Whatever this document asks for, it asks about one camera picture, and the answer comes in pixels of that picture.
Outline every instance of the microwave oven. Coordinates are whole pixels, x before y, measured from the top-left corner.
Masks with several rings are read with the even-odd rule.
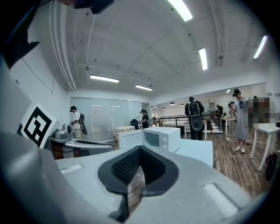
[[[179,128],[151,127],[118,133],[119,149],[144,145],[149,149],[175,152],[180,147]]]

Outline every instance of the white ceiling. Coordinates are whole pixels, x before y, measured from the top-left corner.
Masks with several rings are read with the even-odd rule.
[[[266,33],[249,11],[232,0],[184,2],[193,16],[187,22],[167,0],[115,0],[96,16],[90,9],[67,7],[65,41],[77,88],[152,96],[155,91],[135,85],[157,90],[194,63],[201,69],[198,49],[203,47],[210,58],[209,70],[217,66],[230,70],[236,62],[252,60]],[[120,82],[89,79],[98,72]]]

